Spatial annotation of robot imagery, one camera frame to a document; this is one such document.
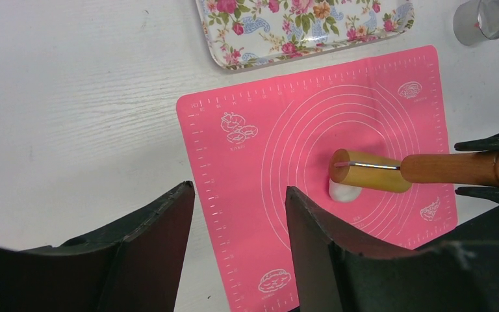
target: wooden handle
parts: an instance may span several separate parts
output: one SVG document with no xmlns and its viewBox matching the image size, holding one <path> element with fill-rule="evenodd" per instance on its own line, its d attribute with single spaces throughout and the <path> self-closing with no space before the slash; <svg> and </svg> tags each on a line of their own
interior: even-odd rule
<svg viewBox="0 0 499 312">
<path fill-rule="evenodd" d="M 412 183 L 454 183 L 499 187 L 499 151 L 410 155 L 401 174 Z"/>
</svg>

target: yellow cylinder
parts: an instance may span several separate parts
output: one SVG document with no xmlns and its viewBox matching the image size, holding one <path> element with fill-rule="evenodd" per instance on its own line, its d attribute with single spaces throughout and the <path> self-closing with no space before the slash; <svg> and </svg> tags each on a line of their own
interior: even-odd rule
<svg viewBox="0 0 499 312">
<path fill-rule="evenodd" d="M 412 187 L 412 183 L 406 181 L 402 177 L 399 170 L 385 170 L 358 166 L 338 168 L 335 166 L 336 163 L 345 163 L 350 161 L 362 163 L 366 162 L 385 166 L 401 165 L 400 161 L 396 161 L 394 159 L 384 158 L 360 151 L 338 149 L 330 159 L 330 179 L 339 184 L 394 193 L 403 193 Z"/>
</svg>

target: wooden tool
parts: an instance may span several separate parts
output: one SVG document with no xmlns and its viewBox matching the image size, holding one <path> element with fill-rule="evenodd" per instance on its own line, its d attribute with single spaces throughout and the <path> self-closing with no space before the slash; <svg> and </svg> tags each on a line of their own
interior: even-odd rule
<svg viewBox="0 0 499 312">
<path fill-rule="evenodd" d="M 412 183 L 499 187 L 499 151 L 420 154 L 396 161 L 339 149 L 330 160 L 329 176 L 339 184 L 397 193 Z"/>
</svg>

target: metal cup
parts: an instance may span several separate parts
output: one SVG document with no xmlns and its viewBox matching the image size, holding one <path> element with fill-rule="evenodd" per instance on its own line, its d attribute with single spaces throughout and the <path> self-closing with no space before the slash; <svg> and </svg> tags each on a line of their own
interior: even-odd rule
<svg viewBox="0 0 499 312">
<path fill-rule="evenodd" d="M 470 0 L 454 14 L 454 34 L 465 46 L 499 39 L 499 0 Z"/>
</svg>

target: cylindrical piece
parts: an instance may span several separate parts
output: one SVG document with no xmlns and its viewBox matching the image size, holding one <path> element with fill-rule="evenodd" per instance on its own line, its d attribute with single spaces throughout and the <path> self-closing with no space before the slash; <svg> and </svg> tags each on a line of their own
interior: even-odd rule
<svg viewBox="0 0 499 312">
<path fill-rule="evenodd" d="M 368 162 L 386 166 L 400 166 L 401 162 L 359 151 L 337 150 L 329 164 L 330 179 L 339 184 L 351 185 L 387 192 L 403 193 L 410 189 L 412 184 L 406 181 L 397 170 L 384 170 L 358 166 L 336 167 L 337 163 L 349 161 Z"/>
<path fill-rule="evenodd" d="M 412 183 L 454 183 L 499 187 L 499 151 L 410 155 L 401 175 Z"/>
<path fill-rule="evenodd" d="M 465 46 L 499 38 L 499 0 L 470 0 L 453 18 L 456 38 Z"/>
</svg>

